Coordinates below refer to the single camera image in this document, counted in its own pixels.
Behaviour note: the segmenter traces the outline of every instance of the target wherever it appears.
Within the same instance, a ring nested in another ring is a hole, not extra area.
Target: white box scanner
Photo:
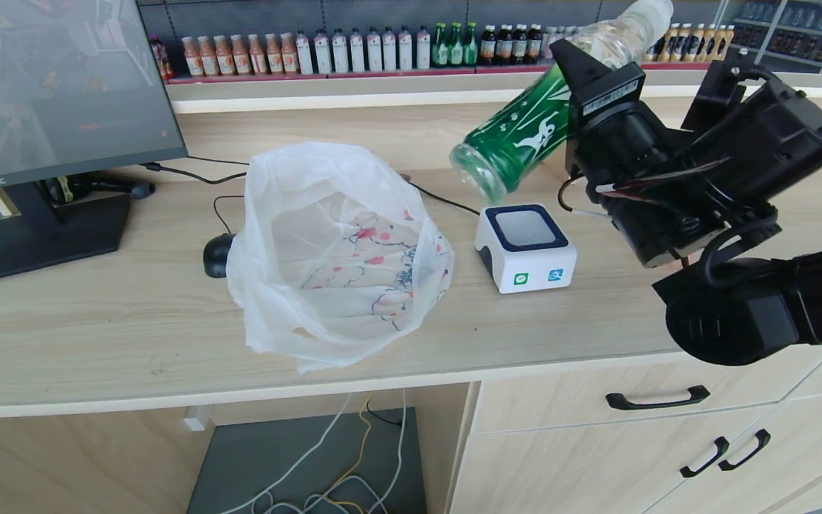
[[[577,248],[541,204],[480,211],[474,247],[500,293],[568,286]]]

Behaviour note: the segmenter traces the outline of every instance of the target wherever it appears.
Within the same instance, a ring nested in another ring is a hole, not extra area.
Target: juice bottle
[[[237,67],[234,66],[234,54],[228,46],[228,39],[224,36],[215,36],[215,55],[218,56],[218,68],[221,75],[231,77],[237,74]]]
[[[710,23],[710,25],[706,27],[706,33],[702,38],[704,42],[699,46],[699,52],[694,59],[695,62],[706,62],[709,52],[715,47],[715,23]]]
[[[319,29],[316,31],[316,37],[313,38],[313,48],[316,49],[316,65],[319,66],[319,72],[323,75],[332,73],[332,54],[329,53],[329,35],[325,30]]]
[[[421,25],[417,32],[417,69],[430,68],[430,32]]]
[[[671,61],[671,53],[674,51],[674,46],[678,42],[678,32],[680,31],[680,23],[671,24],[671,28],[668,29],[668,35],[665,36],[665,49],[659,53],[659,62]]]
[[[465,66],[474,66],[477,64],[477,23],[470,21],[467,24],[467,39],[465,40],[465,56],[462,62]]]
[[[258,34],[250,34],[249,38],[249,61],[252,62],[252,69],[255,69],[255,74],[268,74],[268,62],[265,62],[265,50],[262,49],[262,44],[258,42]]]
[[[465,58],[465,49],[462,48],[462,24],[453,22],[450,40],[446,43],[450,49],[450,66],[459,67]]]
[[[284,62],[285,73],[300,71],[300,65],[297,63],[297,46],[294,45],[294,36],[290,32],[281,34],[281,61]]]
[[[208,39],[208,36],[198,37],[198,55],[202,58],[202,69],[206,77],[218,77],[221,74],[218,70],[215,49],[211,46],[211,39]]]
[[[205,69],[202,68],[202,58],[198,55],[196,42],[187,36],[183,38],[183,52],[186,53],[186,64],[189,65],[189,74],[193,77],[205,77]]]
[[[525,50],[528,49],[527,26],[516,25],[515,32],[512,33],[512,64],[525,63]]]
[[[268,69],[273,75],[284,73],[284,59],[281,58],[281,47],[278,45],[278,36],[265,34],[265,54],[268,55]]]
[[[477,64],[480,66],[490,66],[493,64],[493,51],[497,48],[497,35],[493,33],[496,26],[484,26],[484,33],[480,35],[480,53],[477,56]]]
[[[363,36],[357,27],[351,29],[349,42],[351,44],[351,68],[355,73],[362,73],[366,71],[366,64],[363,61]]]
[[[541,26],[532,24],[526,36],[528,46],[525,48],[525,64],[538,64],[538,58],[541,55]]]
[[[366,59],[370,63],[370,71],[382,71],[382,38],[376,32],[376,27],[370,27],[366,35]]]
[[[300,61],[300,73],[303,75],[313,75],[313,50],[310,50],[310,39],[307,38],[303,30],[297,31],[297,39],[294,40],[297,46],[297,59]]]
[[[251,75],[252,67],[249,66],[249,50],[243,44],[243,37],[234,34],[230,37],[234,44],[234,65],[237,66],[237,73],[240,75]]]
[[[395,33],[392,33],[391,26],[386,25],[382,33],[382,69],[385,71],[395,71],[397,68],[395,49]]]
[[[699,46],[702,44],[702,40],[704,40],[706,35],[704,27],[705,25],[700,23],[697,25],[696,30],[691,32],[691,39],[689,39],[687,43],[687,51],[684,52],[683,61],[694,62],[696,60],[696,56],[699,53]]]
[[[499,26],[497,34],[497,51],[493,63],[497,66],[508,66],[512,58],[512,25]]]
[[[411,31],[407,25],[402,25],[402,31],[398,33],[398,68],[414,68],[414,45],[411,43]]]
[[[347,73],[348,61],[348,39],[342,29],[336,29],[332,35],[332,55],[335,64],[335,73]]]

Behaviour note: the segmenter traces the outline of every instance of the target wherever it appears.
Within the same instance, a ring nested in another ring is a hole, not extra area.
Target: monitor stand
[[[0,219],[0,278],[110,253],[120,246],[128,195],[54,208],[33,182],[6,186],[4,192],[21,215]]]

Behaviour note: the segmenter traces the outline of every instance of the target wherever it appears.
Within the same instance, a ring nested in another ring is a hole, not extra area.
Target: clear plastic bottle
[[[671,0],[637,0],[615,20],[583,27],[570,41],[617,69],[642,61],[646,49],[668,30]],[[492,204],[519,183],[568,136],[569,88],[552,66],[450,152],[462,179]]]

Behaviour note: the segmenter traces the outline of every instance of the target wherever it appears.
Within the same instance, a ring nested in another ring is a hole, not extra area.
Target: monitor screen
[[[0,0],[0,186],[183,156],[135,0]]]

